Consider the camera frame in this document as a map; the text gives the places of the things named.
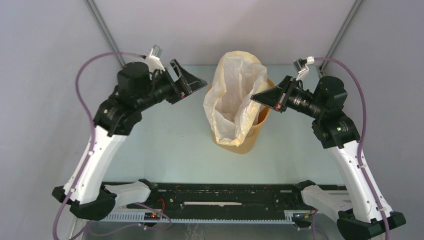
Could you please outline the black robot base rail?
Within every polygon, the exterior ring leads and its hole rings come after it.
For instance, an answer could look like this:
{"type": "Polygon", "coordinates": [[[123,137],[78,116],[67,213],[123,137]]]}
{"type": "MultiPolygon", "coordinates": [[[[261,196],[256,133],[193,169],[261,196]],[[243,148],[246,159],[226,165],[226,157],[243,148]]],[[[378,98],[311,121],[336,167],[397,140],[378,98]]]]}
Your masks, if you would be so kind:
{"type": "Polygon", "coordinates": [[[293,184],[154,183],[144,205],[173,223],[292,224],[311,220],[293,184]]]}

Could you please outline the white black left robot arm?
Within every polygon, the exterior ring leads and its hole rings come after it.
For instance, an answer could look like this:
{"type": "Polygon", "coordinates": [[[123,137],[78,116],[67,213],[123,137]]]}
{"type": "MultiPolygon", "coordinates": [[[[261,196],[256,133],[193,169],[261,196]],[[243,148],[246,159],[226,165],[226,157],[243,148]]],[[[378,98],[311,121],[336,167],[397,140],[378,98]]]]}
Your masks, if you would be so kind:
{"type": "Polygon", "coordinates": [[[170,65],[177,79],[166,67],[147,61],[127,63],[117,73],[112,94],[91,118],[91,137],[84,156],[69,182],[52,191],[77,218],[100,221],[117,207],[135,203],[145,208],[156,206],[158,194],[148,180],[110,185],[103,179],[115,153],[142,120],[143,111],[163,101],[175,104],[206,87],[205,80],[186,71],[177,60],[170,65]]]}

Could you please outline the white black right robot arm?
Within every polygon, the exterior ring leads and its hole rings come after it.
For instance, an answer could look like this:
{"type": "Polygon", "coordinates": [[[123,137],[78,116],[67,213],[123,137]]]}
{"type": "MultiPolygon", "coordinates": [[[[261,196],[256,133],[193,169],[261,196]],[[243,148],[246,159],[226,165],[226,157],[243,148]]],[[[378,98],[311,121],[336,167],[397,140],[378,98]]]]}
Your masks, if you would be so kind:
{"type": "Polygon", "coordinates": [[[293,109],[313,119],[312,130],[332,156],[350,198],[344,202],[310,180],[298,183],[291,194],[297,209],[310,206],[332,219],[346,240],[369,240],[403,226],[406,218],[394,211],[380,192],[360,149],[360,134],[344,112],[348,94],[341,79],[324,76],[313,92],[286,76],[278,85],[251,99],[277,112],[293,109]]]}

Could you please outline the translucent cream trash bag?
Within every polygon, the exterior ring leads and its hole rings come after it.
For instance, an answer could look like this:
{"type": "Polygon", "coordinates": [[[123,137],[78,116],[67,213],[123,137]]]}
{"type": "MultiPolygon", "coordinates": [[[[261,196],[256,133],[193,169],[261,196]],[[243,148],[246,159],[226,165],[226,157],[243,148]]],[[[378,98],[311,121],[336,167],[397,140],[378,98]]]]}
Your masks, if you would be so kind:
{"type": "Polygon", "coordinates": [[[231,51],[221,57],[203,101],[211,132],[219,145],[239,147],[246,141],[263,110],[251,97],[270,87],[267,68],[255,55],[231,51]]]}

